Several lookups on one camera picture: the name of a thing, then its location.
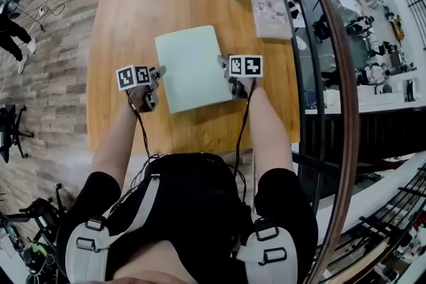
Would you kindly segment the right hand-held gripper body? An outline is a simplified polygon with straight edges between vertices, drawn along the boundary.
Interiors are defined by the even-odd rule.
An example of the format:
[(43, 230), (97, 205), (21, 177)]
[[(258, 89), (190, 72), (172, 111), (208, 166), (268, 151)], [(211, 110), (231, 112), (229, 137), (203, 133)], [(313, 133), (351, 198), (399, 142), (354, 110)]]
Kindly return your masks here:
[(264, 76), (264, 60), (262, 55), (228, 55), (229, 67), (224, 73), (229, 90), (234, 100), (248, 97), (240, 82), (243, 78), (262, 78)]

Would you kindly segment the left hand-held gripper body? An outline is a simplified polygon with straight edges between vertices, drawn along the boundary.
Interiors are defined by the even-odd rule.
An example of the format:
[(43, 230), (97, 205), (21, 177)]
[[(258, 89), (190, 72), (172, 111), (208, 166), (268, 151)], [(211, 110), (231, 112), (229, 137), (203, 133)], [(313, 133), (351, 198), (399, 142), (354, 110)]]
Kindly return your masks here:
[(150, 76), (151, 68), (128, 65), (116, 70), (118, 90), (126, 93), (130, 106), (137, 113), (152, 112), (158, 104), (156, 89), (160, 79)]

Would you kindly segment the pale green sheet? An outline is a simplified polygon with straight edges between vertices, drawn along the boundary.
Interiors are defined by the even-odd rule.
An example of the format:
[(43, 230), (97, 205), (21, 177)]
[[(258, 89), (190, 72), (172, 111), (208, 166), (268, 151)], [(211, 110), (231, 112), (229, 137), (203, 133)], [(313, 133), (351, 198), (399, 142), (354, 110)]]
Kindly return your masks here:
[(206, 25), (155, 38), (169, 111), (184, 112), (232, 100), (214, 27)]

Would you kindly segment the person's right forearm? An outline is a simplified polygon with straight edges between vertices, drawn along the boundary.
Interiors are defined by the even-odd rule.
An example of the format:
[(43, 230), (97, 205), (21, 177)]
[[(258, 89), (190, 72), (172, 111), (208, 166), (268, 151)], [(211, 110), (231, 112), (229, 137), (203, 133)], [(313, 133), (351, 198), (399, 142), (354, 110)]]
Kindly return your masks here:
[(241, 83), (246, 92), (252, 95), (248, 109), (257, 179), (275, 168), (293, 171), (287, 130), (271, 105), (266, 91), (253, 78), (244, 78)]

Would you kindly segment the person's left forearm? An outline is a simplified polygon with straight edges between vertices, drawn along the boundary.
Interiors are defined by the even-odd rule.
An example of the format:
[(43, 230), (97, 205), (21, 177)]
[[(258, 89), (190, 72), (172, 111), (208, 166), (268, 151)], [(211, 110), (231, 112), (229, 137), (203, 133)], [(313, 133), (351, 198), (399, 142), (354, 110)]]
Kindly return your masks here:
[(92, 162), (92, 171), (112, 176), (120, 190), (124, 186), (132, 152), (136, 121), (136, 114), (127, 100), (97, 148)]

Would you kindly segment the white workbench table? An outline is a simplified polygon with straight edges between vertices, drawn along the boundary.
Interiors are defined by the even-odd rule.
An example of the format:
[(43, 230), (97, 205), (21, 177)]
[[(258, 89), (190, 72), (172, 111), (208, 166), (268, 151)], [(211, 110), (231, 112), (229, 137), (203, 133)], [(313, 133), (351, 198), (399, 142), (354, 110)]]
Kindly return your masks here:
[(426, 76), (417, 71), (391, 76), (386, 83), (390, 93), (383, 93), (383, 86), (358, 86), (359, 112), (377, 112), (426, 106)]

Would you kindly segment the white booklet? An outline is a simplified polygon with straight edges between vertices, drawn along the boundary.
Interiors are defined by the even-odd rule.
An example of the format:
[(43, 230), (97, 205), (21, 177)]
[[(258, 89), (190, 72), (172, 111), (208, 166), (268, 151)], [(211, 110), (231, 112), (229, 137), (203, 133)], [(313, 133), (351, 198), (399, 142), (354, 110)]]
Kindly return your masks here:
[(258, 38), (290, 40), (293, 37), (284, 0), (250, 1)]

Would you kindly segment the black railing with brown handrail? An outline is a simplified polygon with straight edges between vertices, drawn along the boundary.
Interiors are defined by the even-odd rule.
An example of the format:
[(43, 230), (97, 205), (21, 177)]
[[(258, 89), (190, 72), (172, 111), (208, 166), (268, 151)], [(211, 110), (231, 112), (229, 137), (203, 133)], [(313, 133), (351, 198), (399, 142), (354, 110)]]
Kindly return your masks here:
[(331, 215), (321, 244), (319, 255), (313, 263), (312, 270), (308, 273), (305, 284), (319, 284), (323, 273), (331, 259), (337, 242), (343, 230), (343, 225), (349, 211), (353, 186), (356, 178), (357, 158), (359, 151), (359, 105), (357, 86), (353, 74), (351, 51), (343, 22), (338, 13), (334, 0), (319, 0), (325, 19), (331, 30), (331, 43), (337, 66), (337, 80), (341, 103), (340, 118), (342, 121), (342, 155), (337, 165), (325, 162), (325, 107), (323, 99), (323, 86), (320, 76), (319, 56), (314, 43), (314, 34), (308, 17), (304, 17), (308, 35), (308, 43), (312, 56), (314, 78), (316, 83), (316, 96), (318, 108), (316, 118), (318, 128), (316, 137), (320, 149), (317, 158), (306, 155), (306, 112), (303, 104), (299, 105), (300, 114), (300, 151), (293, 153), (292, 161), (298, 164), (299, 169), (309, 170), (317, 174), (317, 186), (320, 187), (324, 176), (339, 179), (339, 188), (335, 195)]

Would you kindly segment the black office chair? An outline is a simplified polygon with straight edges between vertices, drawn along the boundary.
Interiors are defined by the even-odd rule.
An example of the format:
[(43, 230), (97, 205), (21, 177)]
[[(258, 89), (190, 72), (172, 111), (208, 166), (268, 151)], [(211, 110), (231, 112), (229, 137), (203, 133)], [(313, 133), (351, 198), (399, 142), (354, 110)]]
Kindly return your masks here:
[(35, 135), (33, 132), (26, 134), (19, 130), (22, 114), (26, 110), (25, 105), (18, 114), (15, 105), (0, 108), (0, 157), (6, 164), (9, 162), (12, 146), (18, 147), (22, 158), (29, 157), (28, 153), (24, 153), (22, 150), (20, 137), (34, 138)]

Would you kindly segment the person's black clothing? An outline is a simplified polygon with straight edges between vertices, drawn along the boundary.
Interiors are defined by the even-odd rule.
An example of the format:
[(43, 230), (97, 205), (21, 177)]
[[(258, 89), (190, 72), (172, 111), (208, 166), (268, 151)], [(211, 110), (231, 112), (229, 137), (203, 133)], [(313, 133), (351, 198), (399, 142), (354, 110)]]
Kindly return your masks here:
[(148, 175), (157, 175), (159, 189), (146, 223), (127, 233), (148, 187), (143, 180), (121, 201), (118, 182), (93, 172), (68, 210), (57, 236), (57, 263), (65, 269), (67, 242), (76, 226), (110, 212), (105, 227), (117, 235), (108, 252), (106, 278), (141, 248), (169, 241), (185, 270), (198, 284), (248, 284), (243, 262), (232, 258), (237, 242), (255, 232), (250, 207), (240, 201), (236, 182), (221, 157), (209, 153), (171, 154), (152, 162)]

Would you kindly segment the white harness with black buckles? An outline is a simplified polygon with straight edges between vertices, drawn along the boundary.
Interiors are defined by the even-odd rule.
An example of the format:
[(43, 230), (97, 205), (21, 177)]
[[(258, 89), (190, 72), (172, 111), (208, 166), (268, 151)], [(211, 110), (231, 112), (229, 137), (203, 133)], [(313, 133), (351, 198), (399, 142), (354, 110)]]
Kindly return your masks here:
[[(65, 254), (66, 272), (71, 282), (105, 280), (109, 247), (122, 236), (144, 226), (153, 208), (160, 180), (161, 175), (150, 175), (139, 209), (123, 232), (111, 236), (105, 227), (105, 219), (132, 190), (103, 215), (92, 217), (73, 230)], [(236, 259), (245, 263), (248, 284), (298, 284), (297, 252), (289, 232), (256, 212), (251, 213), (251, 219), (255, 232), (248, 237), (245, 245), (239, 246), (236, 254)]]

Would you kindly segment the black tripod equipment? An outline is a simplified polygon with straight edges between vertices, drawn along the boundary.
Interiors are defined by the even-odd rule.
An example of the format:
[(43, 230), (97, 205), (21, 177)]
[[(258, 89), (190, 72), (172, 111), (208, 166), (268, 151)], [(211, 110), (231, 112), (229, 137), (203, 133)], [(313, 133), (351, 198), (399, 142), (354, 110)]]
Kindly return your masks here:
[[(57, 233), (67, 212), (59, 193), (61, 188), (62, 184), (55, 186), (56, 206), (53, 198), (38, 198), (18, 213), (0, 213), (0, 228), (5, 230), (27, 270), (25, 284), (69, 284), (56, 260)], [(39, 230), (25, 245), (14, 224), (31, 220), (35, 221)]]

